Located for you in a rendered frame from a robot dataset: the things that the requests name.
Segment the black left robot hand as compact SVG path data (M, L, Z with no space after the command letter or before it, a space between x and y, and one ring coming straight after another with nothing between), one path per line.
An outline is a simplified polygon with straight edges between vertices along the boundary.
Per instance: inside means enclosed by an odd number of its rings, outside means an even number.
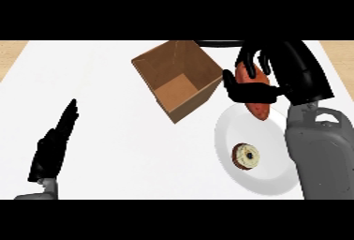
M58 125L37 142L33 165L28 176L30 182L45 178L56 178L65 159L67 144L78 120L77 100L73 99L61 115Z

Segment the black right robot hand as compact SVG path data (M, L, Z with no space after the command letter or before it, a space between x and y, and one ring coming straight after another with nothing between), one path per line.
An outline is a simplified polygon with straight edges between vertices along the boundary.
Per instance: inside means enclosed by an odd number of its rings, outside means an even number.
M236 58L244 63L250 77L257 77L254 56L266 75L275 73L278 87L261 83L238 83L233 73L223 70L229 98L239 103L276 103L283 95L294 106L332 98L334 92L322 65L301 40L245 40Z

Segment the orange sweet potato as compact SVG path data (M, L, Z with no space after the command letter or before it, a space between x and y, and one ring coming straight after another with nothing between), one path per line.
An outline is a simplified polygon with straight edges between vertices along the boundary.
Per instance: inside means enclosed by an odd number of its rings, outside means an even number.
M248 74L248 70L244 63L239 63L235 69L235 80L238 83L266 83L269 84L267 75L263 73L258 67L255 70L255 78L252 79ZM254 115L254 117L264 121L270 114L270 104L269 103L247 103L247 108Z

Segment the brown cardboard box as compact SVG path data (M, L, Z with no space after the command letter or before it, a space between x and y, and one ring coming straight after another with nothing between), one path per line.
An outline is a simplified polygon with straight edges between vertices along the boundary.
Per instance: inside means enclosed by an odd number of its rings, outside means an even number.
M223 69L192 40L170 40L132 64L173 123L208 101Z

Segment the white round plate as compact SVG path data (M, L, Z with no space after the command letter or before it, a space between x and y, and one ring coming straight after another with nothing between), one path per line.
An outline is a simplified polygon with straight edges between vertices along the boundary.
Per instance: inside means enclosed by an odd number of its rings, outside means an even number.
M272 109L266 121L258 120L244 104L233 104L222 113L214 129L214 147L219 160L232 180L251 192L282 195L300 183L297 165L289 158L285 143L286 118ZM260 161L250 170L233 164L233 147L250 144Z

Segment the black curved object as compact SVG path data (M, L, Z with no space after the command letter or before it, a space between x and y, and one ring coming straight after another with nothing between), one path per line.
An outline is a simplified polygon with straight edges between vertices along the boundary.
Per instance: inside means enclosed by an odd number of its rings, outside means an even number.
M210 47L210 48L232 48L241 47L244 45L244 40L236 41L213 41L213 40L193 40L199 47Z

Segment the white frosted donut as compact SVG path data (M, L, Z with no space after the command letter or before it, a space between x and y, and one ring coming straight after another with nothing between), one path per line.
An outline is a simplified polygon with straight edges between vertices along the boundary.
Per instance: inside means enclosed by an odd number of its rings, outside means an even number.
M232 162L241 170L251 170L257 167L260 161L260 154L257 148L247 144L239 143L232 149Z

